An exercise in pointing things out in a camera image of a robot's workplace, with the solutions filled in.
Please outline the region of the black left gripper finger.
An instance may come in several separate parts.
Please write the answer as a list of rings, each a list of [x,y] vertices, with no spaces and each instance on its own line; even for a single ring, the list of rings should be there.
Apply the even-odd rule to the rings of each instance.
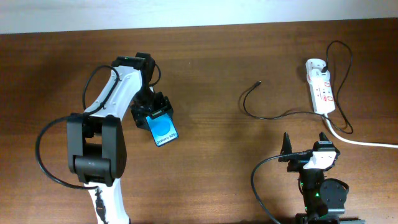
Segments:
[[[155,94],[154,109],[155,116],[161,116],[163,114],[168,114],[169,116],[172,116],[174,113],[168,97],[164,96],[162,92],[158,92]]]
[[[138,128],[147,131],[150,130],[146,120],[146,117],[150,115],[150,109],[148,107],[131,107],[131,114]]]

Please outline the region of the blue Galaxy smartphone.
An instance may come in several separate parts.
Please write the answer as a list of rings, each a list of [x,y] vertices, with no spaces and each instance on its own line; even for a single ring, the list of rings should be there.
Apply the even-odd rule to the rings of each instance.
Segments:
[[[178,138],[178,132],[167,113],[154,119],[147,116],[146,121],[157,147],[164,146]]]

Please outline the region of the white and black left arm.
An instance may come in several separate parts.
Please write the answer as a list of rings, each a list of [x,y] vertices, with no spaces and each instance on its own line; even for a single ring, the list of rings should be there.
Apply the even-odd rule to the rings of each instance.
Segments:
[[[173,109],[151,82],[158,65],[150,54],[117,57],[111,76],[91,106],[67,119],[68,166],[87,190],[98,223],[130,223],[121,177],[127,161],[122,120],[130,110],[136,126],[155,134],[173,131]]]

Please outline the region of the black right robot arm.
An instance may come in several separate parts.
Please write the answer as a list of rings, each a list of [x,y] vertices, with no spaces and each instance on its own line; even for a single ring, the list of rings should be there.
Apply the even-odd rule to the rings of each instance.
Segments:
[[[256,201],[260,204],[272,223],[280,221],[267,209],[264,201],[260,198],[255,184],[254,176],[256,171],[267,161],[278,160],[287,163],[288,172],[298,173],[298,189],[302,194],[305,213],[296,214],[294,223],[339,223],[340,215],[344,214],[344,204],[346,202],[349,187],[346,183],[333,178],[325,178],[324,173],[330,170],[340,155],[340,151],[328,140],[325,133],[319,134],[319,141],[315,142],[312,149],[303,152],[293,152],[289,135],[284,134],[282,149],[276,156],[264,159],[256,164],[251,171],[250,183],[245,184],[244,178],[237,178],[235,172],[243,172],[245,166],[250,164],[249,153],[252,147],[247,141],[260,144],[263,149],[270,149],[272,139],[269,134],[254,137],[251,127],[240,125],[230,121],[226,128],[216,128],[220,134],[225,135],[222,141],[224,147],[215,147],[214,143],[205,139],[196,129],[192,134],[184,134],[183,138],[188,147],[185,148],[190,155],[194,155],[199,144],[203,144],[208,154],[217,153],[215,163],[210,166],[209,172],[202,183],[191,182],[195,174],[195,169],[191,159],[185,159],[182,166],[184,171],[189,174],[184,178],[183,184],[189,189],[204,189],[207,202],[214,199],[220,200],[220,204],[212,206],[212,211],[216,212],[225,206],[226,200],[231,194],[236,193],[240,185],[243,191],[252,190]]]

